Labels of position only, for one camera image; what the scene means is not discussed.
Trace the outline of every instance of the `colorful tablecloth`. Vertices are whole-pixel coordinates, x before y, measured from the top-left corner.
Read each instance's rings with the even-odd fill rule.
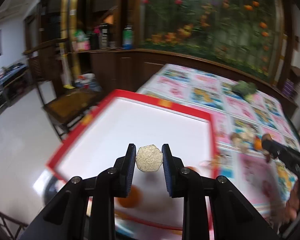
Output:
[[[233,132],[253,128],[257,136],[271,137],[300,152],[298,140],[284,117],[279,101],[261,91],[247,103],[231,91],[236,82],[221,76],[178,65],[167,64],[138,93],[201,109],[212,115],[219,149],[220,175],[228,177],[267,219],[277,214],[289,198],[296,177],[278,161],[266,163],[262,152],[250,145],[243,154],[231,144]]]

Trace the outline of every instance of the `red flower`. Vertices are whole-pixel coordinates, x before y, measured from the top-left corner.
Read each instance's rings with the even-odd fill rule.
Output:
[[[175,0],[174,3],[180,5],[182,4],[182,0]]]

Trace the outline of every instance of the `mural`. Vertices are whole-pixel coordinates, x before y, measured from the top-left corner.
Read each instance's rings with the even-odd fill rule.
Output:
[[[275,0],[141,0],[141,11],[142,48],[213,60],[267,81]]]

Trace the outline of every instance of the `black tool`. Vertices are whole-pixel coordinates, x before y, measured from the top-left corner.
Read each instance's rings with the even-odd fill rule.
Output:
[[[298,198],[300,199],[300,153],[290,147],[273,141],[269,134],[263,135],[261,139],[262,148],[267,150],[271,158],[278,158],[285,167],[293,172],[299,179]],[[294,222],[283,224],[279,233],[283,239],[300,239],[300,211]]]
[[[209,198],[215,240],[281,239],[259,212],[225,177],[201,177],[184,167],[162,146],[167,191],[184,198],[182,240],[208,240]],[[114,197],[126,197],[132,183],[136,148],[130,144],[125,157],[97,177],[73,177],[39,213],[21,240],[82,240],[87,203],[93,196],[89,240],[114,240]]]

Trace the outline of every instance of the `human hand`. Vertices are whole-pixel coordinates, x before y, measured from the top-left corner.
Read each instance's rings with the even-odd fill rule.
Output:
[[[297,212],[300,209],[300,200],[298,199],[299,180],[295,183],[290,198],[286,203],[284,221],[288,223],[290,220],[294,221],[297,218]]]

